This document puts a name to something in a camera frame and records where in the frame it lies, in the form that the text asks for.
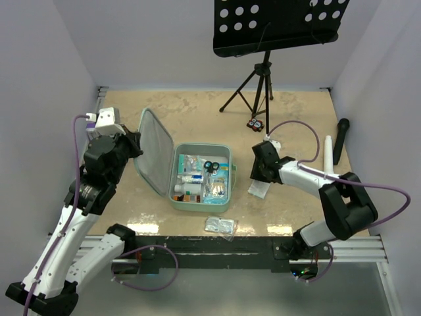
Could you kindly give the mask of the zip bag with plasters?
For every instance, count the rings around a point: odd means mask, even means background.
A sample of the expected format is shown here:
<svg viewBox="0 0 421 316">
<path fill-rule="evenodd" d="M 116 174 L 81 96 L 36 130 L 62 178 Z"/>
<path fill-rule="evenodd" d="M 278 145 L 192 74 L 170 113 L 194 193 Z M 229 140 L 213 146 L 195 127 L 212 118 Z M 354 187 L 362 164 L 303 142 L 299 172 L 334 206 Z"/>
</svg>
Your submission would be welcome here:
<svg viewBox="0 0 421 316">
<path fill-rule="evenodd" d="M 247 192 L 255 197 L 264 199 L 269 188 L 270 183 L 253 180 Z"/>
</svg>

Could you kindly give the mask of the black handled scissors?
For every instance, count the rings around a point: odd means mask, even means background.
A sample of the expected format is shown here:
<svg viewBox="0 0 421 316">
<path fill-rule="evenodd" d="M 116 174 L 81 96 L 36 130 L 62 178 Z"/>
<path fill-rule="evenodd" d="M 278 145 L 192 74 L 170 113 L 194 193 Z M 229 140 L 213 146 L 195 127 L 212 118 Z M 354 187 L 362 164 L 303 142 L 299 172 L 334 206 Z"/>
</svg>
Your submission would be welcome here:
<svg viewBox="0 0 421 316">
<path fill-rule="evenodd" d="M 218 162 L 212 162 L 212 161 L 205 161 L 204 163 L 204 171 L 206 171 L 209 174 L 216 174 L 220 168 L 220 164 Z"/>
</svg>

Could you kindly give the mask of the teal packet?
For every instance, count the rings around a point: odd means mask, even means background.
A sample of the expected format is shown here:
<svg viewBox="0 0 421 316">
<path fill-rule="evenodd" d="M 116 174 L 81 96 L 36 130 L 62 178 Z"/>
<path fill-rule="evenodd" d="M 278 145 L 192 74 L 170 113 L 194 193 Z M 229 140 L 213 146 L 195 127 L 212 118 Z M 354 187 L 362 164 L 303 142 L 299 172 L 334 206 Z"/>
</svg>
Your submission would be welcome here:
<svg viewBox="0 0 421 316">
<path fill-rule="evenodd" d="M 178 173 L 201 172 L 202 164 L 196 155 L 180 154 L 178 157 Z"/>
</svg>

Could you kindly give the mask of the mint green medicine case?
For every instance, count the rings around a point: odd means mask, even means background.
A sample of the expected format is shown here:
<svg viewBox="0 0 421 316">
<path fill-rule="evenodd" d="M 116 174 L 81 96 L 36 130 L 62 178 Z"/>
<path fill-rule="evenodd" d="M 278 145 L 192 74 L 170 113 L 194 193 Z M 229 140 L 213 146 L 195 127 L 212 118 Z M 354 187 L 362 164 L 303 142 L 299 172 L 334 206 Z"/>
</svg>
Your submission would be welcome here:
<svg viewBox="0 0 421 316">
<path fill-rule="evenodd" d="M 174 144 L 172 136 L 149 108 L 138 131 L 143 154 L 135 159 L 144 181 L 180 211 L 223 213 L 228 210 L 236 167 L 231 149 L 222 144 Z"/>
</svg>

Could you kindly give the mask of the small clear packet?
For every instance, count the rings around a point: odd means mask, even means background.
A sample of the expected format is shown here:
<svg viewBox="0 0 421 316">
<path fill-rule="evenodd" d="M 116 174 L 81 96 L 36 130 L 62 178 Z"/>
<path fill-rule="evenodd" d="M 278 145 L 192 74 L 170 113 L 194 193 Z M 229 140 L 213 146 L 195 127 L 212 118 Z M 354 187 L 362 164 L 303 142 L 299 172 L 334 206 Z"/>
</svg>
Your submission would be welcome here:
<svg viewBox="0 0 421 316">
<path fill-rule="evenodd" d="M 205 231 L 217 233 L 225 240 L 231 242 L 237 228 L 237 221 L 223 217 L 210 216 L 205 221 Z"/>
</svg>

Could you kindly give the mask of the white plastic bottle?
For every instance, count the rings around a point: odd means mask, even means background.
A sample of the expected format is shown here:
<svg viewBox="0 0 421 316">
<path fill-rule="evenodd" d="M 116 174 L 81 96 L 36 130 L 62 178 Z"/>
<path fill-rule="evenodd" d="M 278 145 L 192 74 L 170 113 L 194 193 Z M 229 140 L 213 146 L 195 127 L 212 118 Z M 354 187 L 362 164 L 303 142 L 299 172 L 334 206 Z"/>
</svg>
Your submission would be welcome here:
<svg viewBox="0 0 421 316">
<path fill-rule="evenodd" d="M 189 183 L 176 184 L 174 186 L 174 192 L 187 195 L 198 195 L 201 193 L 201 185 Z"/>
</svg>

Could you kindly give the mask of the white bandage roll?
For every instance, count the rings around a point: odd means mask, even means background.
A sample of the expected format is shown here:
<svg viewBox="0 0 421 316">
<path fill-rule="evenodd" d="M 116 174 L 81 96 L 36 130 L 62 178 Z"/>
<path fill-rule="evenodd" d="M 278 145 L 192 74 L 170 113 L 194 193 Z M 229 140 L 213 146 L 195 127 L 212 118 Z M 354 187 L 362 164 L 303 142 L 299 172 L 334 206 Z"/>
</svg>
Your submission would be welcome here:
<svg viewBox="0 0 421 316">
<path fill-rule="evenodd" d="M 184 184 L 202 184 L 203 176 L 198 174 L 182 175 L 181 181 Z"/>
</svg>

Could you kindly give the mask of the amber medicine bottle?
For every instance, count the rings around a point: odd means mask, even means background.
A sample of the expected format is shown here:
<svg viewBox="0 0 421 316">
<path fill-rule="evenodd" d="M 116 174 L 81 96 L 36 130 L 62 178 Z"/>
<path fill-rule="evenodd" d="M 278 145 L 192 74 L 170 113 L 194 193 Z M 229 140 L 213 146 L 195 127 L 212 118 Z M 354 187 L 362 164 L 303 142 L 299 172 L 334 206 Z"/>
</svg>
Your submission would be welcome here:
<svg viewBox="0 0 421 316">
<path fill-rule="evenodd" d="M 201 196 L 199 195 L 180 195 L 180 196 L 174 196 L 174 201 L 179 202 L 186 202 L 186 203 L 200 203 L 201 202 Z"/>
</svg>

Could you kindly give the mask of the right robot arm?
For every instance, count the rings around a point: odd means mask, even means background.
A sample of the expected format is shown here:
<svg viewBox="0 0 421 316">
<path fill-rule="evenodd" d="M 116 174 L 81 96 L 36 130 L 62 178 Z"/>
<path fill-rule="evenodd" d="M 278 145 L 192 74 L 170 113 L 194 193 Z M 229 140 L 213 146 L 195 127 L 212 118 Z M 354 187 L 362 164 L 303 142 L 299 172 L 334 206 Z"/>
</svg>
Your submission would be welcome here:
<svg viewBox="0 0 421 316">
<path fill-rule="evenodd" d="M 347 240 L 378 219 L 378 212 L 359 177 L 348 172 L 342 176 L 305 171 L 294 158 L 279 157 L 269 141 L 252 147 L 255 155 L 251 179 L 298 188 L 320 199 L 324 220 L 312 222 L 293 234 L 291 258 L 309 258 L 319 244 Z"/>
</svg>

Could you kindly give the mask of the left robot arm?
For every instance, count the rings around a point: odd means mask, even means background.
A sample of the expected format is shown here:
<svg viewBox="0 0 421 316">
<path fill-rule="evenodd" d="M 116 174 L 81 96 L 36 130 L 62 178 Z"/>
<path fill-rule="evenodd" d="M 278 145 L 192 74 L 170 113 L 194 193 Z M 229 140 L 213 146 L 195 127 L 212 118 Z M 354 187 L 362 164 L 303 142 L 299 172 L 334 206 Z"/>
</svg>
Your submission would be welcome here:
<svg viewBox="0 0 421 316">
<path fill-rule="evenodd" d="M 5 295 L 38 315 L 70 315 L 82 288 L 116 256 L 136 252 L 133 230 L 115 224 L 100 245 L 76 263 L 74 258 L 91 227 L 116 193 L 130 159 L 142 155 L 140 132 L 123 124 L 110 135 L 93 138 L 84 153 L 64 199 L 55 230 L 32 270 L 20 282 L 9 285 Z"/>
</svg>

